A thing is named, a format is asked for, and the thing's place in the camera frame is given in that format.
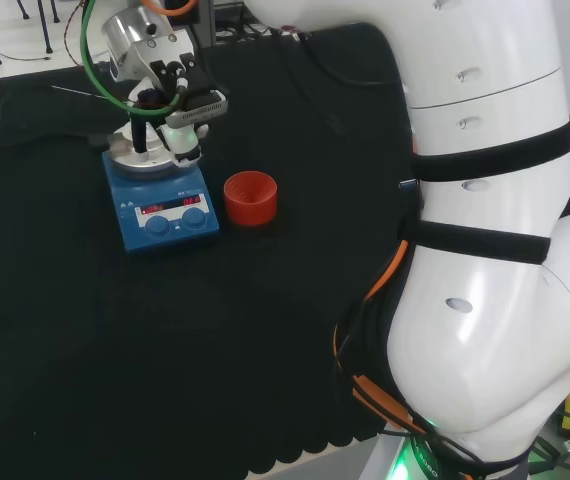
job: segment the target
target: green cable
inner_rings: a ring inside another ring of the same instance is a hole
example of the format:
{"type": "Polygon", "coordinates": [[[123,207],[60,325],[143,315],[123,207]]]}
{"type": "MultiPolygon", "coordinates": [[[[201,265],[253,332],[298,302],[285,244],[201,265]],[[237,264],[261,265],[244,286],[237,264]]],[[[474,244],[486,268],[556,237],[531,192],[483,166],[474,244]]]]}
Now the green cable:
{"type": "Polygon", "coordinates": [[[146,117],[157,117],[161,115],[169,115],[174,111],[174,107],[178,104],[178,100],[180,95],[176,95],[171,103],[167,107],[163,107],[159,110],[143,110],[142,108],[132,107],[127,105],[124,102],[121,102],[118,98],[114,97],[98,80],[94,71],[92,70],[92,64],[90,63],[92,60],[89,58],[87,54],[87,27],[89,25],[89,19],[92,15],[92,10],[94,9],[94,4],[96,0],[88,0],[89,3],[87,4],[87,11],[85,12],[85,16],[83,17],[83,22],[81,24],[81,57],[83,58],[83,67],[85,67],[85,72],[87,76],[92,81],[96,89],[101,92],[101,94],[114,105],[123,110],[127,110],[129,113],[133,113],[136,115],[142,115],[146,117]]]}

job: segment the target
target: orange cup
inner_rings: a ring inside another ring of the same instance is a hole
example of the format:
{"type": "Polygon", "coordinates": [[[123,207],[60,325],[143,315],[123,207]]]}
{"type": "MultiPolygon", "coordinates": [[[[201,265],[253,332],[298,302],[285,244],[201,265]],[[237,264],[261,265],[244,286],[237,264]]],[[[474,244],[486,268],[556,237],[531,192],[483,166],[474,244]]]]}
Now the orange cup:
{"type": "Polygon", "coordinates": [[[256,227],[276,216],[277,186],[263,172],[240,172],[231,176],[223,189],[230,220],[237,225],[256,227]]]}

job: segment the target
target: red led display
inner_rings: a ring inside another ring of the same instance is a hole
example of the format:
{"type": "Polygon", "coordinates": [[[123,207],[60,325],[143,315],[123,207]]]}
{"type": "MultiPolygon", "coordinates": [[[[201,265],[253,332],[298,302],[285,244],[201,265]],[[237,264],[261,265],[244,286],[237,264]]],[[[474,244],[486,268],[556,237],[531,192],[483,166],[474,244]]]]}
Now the red led display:
{"type": "Polygon", "coordinates": [[[171,208],[186,207],[189,205],[195,205],[201,203],[200,195],[193,195],[191,197],[183,197],[171,202],[159,203],[158,205],[149,205],[147,207],[141,207],[141,213],[143,215],[150,215],[152,213],[162,212],[163,210],[169,210],[171,208]]]}

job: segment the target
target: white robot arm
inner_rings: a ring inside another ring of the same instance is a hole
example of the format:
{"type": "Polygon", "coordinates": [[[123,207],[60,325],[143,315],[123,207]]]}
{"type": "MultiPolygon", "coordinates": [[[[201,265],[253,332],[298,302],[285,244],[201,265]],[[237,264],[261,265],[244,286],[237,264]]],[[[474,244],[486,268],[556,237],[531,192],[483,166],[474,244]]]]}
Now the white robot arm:
{"type": "Polygon", "coordinates": [[[205,125],[197,134],[194,125],[223,115],[227,98],[207,78],[187,30],[174,31],[166,16],[138,1],[128,4],[101,29],[112,77],[140,81],[129,95],[133,105],[145,98],[141,95],[151,101],[171,99],[177,89],[189,100],[181,100],[180,108],[160,121],[132,117],[111,141],[112,160],[135,174],[153,174],[171,165],[190,167],[201,158],[199,137],[207,129],[205,125]]]}
{"type": "MultiPolygon", "coordinates": [[[[570,148],[545,161],[521,148],[570,128],[549,0],[246,4],[274,28],[365,22],[385,35],[417,158],[432,168],[419,177],[422,221],[551,238],[544,263],[419,244],[382,340],[404,399],[439,434],[483,462],[522,457],[570,393],[570,217],[559,220],[570,196],[570,148]],[[501,165],[484,156],[500,146],[522,158],[503,155],[501,165]],[[462,155],[470,152],[476,164],[462,155]]],[[[412,462],[407,478],[425,478],[412,462]]]]}

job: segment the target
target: table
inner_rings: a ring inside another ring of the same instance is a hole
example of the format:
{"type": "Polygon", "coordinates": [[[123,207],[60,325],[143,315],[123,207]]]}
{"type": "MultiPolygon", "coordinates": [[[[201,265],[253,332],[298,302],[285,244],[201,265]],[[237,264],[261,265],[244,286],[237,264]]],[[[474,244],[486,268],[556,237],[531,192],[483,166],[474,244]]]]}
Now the table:
{"type": "MultiPolygon", "coordinates": [[[[394,75],[369,29],[316,42],[353,75],[394,75]]],[[[411,158],[402,91],[345,89],[287,54],[315,109],[269,40],[209,52],[233,94],[201,165],[222,221],[212,243],[128,257],[83,142],[0,149],[0,478],[236,480],[382,427],[361,407],[347,405],[351,420],[337,411],[330,340],[396,245],[411,158]],[[246,169],[279,184],[270,228],[225,220],[223,183],[246,169]]],[[[68,69],[0,80],[0,96],[36,84],[91,91],[68,69]]],[[[21,109],[42,128],[126,120],[60,91],[26,90],[7,116],[21,109]]],[[[30,135],[0,126],[5,145],[30,135]]]]}

